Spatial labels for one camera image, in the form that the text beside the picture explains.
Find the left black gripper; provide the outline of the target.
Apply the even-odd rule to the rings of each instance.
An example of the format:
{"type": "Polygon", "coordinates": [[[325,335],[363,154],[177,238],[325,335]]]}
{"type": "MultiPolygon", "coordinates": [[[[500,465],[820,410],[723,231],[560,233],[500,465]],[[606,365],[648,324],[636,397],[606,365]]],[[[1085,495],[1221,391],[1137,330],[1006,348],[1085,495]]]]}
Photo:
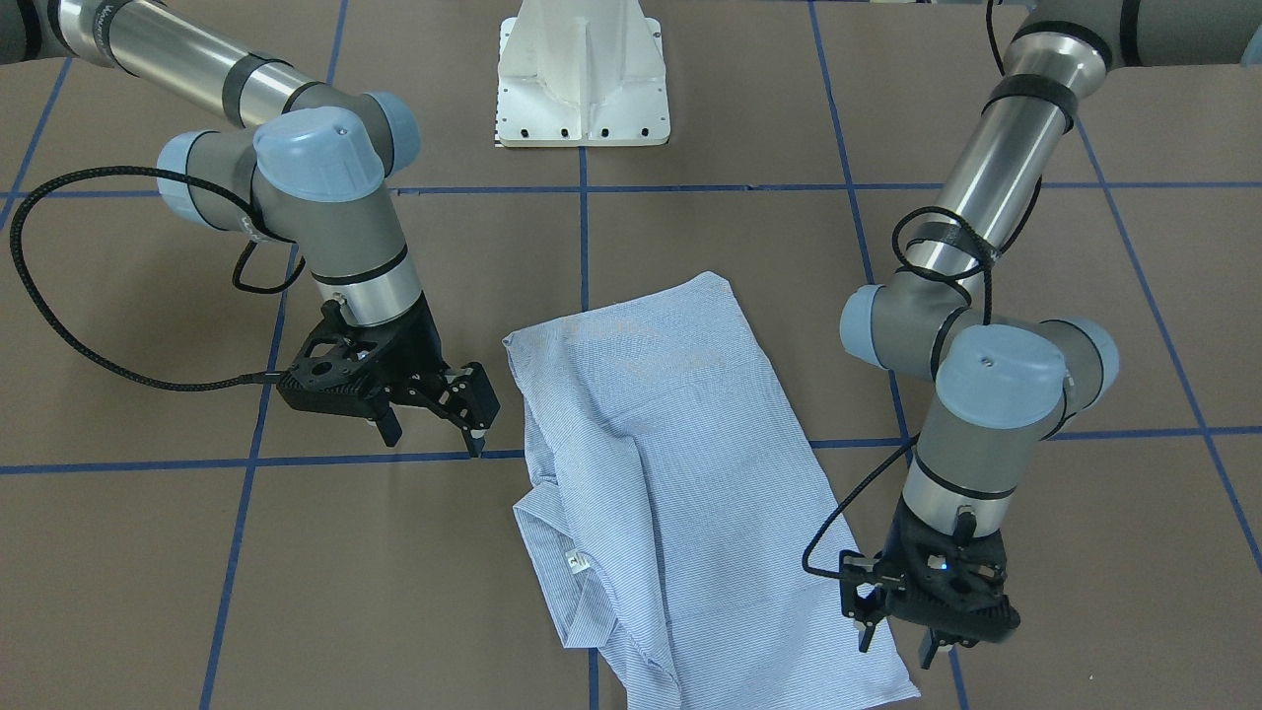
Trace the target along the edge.
{"type": "MultiPolygon", "coordinates": [[[[883,549],[876,557],[857,551],[838,554],[842,609],[859,632],[859,653],[870,652],[877,627],[902,610],[909,576],[909,544],[904,542],[904,528],[909,516],[905,499],[897,499],[883,549]]],[[[946,632],[925,633],[919,648],[920,668],[933,668],[934,660],[949,653],[960,641],[960,636],[946,632]]]]}

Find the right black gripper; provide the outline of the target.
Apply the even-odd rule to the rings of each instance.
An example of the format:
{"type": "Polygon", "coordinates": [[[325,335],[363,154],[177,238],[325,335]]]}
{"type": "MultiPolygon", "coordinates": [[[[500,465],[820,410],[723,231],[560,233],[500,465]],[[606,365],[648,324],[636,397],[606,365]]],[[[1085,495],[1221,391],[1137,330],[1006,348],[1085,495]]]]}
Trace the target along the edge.
{"type": "MultiPolygon", "coordinates": [[[[380,327],[380,376],[392,404],[420,405],[454,424],[469,458],[482,458],[485,439],[501,409],[498,396],[480,361],[448,370],[427,298],[380,327]]],[[[396,448],[403,428],[390,404],[375,415],[374,424],[384,444],[396,448]]]]}

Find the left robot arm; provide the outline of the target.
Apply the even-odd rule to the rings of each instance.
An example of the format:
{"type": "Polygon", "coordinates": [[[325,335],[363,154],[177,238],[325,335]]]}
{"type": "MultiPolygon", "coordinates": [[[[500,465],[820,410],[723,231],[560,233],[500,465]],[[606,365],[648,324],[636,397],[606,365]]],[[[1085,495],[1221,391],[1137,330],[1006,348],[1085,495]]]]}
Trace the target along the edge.
{"type": "Polygon", "coordinates": [[[858,284],[846,372],[901,454],[844,626],[910,666],[1164,615],[1259,652],[1257,1],[825,6],[858,284]]]}

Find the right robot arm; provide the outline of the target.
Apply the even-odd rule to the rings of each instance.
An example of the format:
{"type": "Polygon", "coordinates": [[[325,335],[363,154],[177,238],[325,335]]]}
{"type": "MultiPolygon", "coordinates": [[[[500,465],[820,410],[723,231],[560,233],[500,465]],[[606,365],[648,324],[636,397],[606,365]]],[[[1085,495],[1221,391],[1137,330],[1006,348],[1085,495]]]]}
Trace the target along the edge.
{"type": "Polygon", "coordinates": [[[403,428],[396,409],[427,409],[461,433],[469,457],[500,404],[482,364],[454,368],[411,259],[387,177],[413,165],[422,148],[416,119],[389,93],[347,95],[173,13],[163,1],[5,1],[3,63],[66,58],[119,69],[207,108],[228,132],[177,135],[155,166],[100,166],[37,185],[15,208],[9,246],[15,272],[40,318],[83,358],[122,380],[162,391],[204,392],[273,386],[290,409],[374,424],[389,448],[403,428]],[[50,309],[27,264],[23,240],[37,203],[77,182],[151,178],[183,219],[247,238],[233,269],[244,282],[260,243],[299,252],[278,293],[310,274],[321,319],[285,370],[206,383],[141,376],[90,349],[50,309]]]}

